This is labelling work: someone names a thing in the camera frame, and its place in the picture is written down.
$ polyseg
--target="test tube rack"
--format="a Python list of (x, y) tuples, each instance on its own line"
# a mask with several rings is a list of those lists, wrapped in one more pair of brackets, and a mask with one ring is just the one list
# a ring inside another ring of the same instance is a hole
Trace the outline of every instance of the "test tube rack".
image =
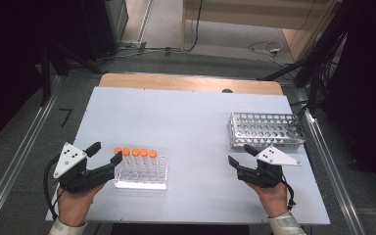
[(232, 148), (245, 144), (298, 148), (306, 140), (302, 124), (294, 115), (232, 113), (227, 127)]
[(119, 189), (166, 190), (167, 156), (158, 154), (150, 158), (123, 155), (115, 176), (115, 185)]

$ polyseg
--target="metal rail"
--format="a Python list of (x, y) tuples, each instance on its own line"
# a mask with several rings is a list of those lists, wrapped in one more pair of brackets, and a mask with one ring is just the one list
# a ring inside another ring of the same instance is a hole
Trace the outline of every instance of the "metal rail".
[(49, 101), (44, 107), (41, 107), (35, 116), (31, 126), (29, 127), (28, 132), (26, 133), (25, 137), (23, 138), (23, 142), (21, 143), (19, 149), (14, 154), (11, 163), (8, 165), (4, 176), (1, 178), (0, 181), (0, 211), (11, 191), (12, 186), (14, 185), (15, 181), (21, 169), (24, 166), (25, 160), (28, 157), (29, 151), (31, 150), (36, 137), (38, 136), (42, 125), (44, 124), (48, 114), (53, 107), (53, 104), (58, 96), (58, 92), (60, 90), (61, 85), (63, 84), (63, 80), (56, 76), (53, 84), (52, 90), (53, 94), (50, 97)]
[[(297, 93), (298, 98), (301, 101), (307, 100), (306, 93), (303, 89), (299, 89)], [(334, 160), (332, 159), (331, 153), (329, 152), (328, 146), (325, 142), (325, 139), (323, 138), (322, 131), (318, 121), (312, 118), (308, 109), (305, 110), (305, 119), (309, 125), (310, 132), (313, 136), (321, 160), (323, 161), (332, 188), (334, 189), (338, 203), (340, 204), (341, 210), (343, 212), (345, 220), (347, 221), (347, 225), (351, 234), (366, 234), (362, 226), (362, 223), (359, 219), (356, 208), (353, 205), (353, 200), (351, 199), (351, 196), (347, 190), (347, 187), (345, 186), (344, 180), (341, 177), (340, 172), (335, 166)]]

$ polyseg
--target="white table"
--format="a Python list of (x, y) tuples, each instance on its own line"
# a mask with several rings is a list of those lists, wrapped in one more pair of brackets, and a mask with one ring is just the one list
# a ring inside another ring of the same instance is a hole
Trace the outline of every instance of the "white table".
[[(74, 145), (85, 149), (101, 141), (88, 162), (109, 162), (114, 147), (155, 148), (168, 156), (164, 192), (119, 190), (108, 182), (96, 196), (89, 220), (143, 223), (253, 224), (267, 215), (256, 193), (237, 180), (228, 164), (249, 155), (229, 147), (226, 123), (231, 112), (290, 114), (280, 95), (229, 94), (96, 87)], [(329, 224), (306, 151), (282, 149), (302, 166), (284, 166), (295, 190), (293, 213), (299, 223)]]

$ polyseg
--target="orange cap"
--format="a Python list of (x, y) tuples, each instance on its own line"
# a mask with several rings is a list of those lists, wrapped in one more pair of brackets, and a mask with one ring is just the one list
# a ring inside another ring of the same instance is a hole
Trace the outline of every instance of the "orange cap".
[(157, 155), (158, 155), (158, 153), (157, 153), (156, 150), (149, 151), (149, 157), (151, 157), (152, 159), (156, 158)]
[(119, 147), (115, 148), (115, 150), (114, 150), (115, 154), (118, 154), (118, 152), (120, 152), (120, 151), (121, 151), (121, 148), (119, 148)]
[(148, 156), (148, 150), (147, 149), (141, 149), (140, 150), (140, 156), (147, 157)]
[(139, 154), (140, 154), (139, 149), (133, 149), (133, 150), (132, 150), (132, 155), (133, 155), (133, 157), (139, 157)]
[(121, 152), (123, 153), (123, 155), (124, 155), (125, 157), (127, 157), (127, 156), (130, 155), (130, 150), (127, 149), (127, 148), (124, 148)]

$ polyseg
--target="human hand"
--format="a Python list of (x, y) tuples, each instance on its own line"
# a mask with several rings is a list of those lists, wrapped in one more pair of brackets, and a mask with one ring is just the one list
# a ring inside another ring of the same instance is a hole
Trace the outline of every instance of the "human hand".
[(63, 189), (57, 190), (57, 195), (63, 193), (58, 200), (59, 220), (70, 227), (80, 227), (85, 224), (86, 216), (93, 204), (94, 196), (103, 188), (104, 184), (81, 194), (71, 194)]
[(260, 188), (251, 183), (246, 184), (258, 193), (261, 204), (269, 217), (277, 217), (288, 211), (288, 191), (286, 185), (278, 183), (273, 188)]

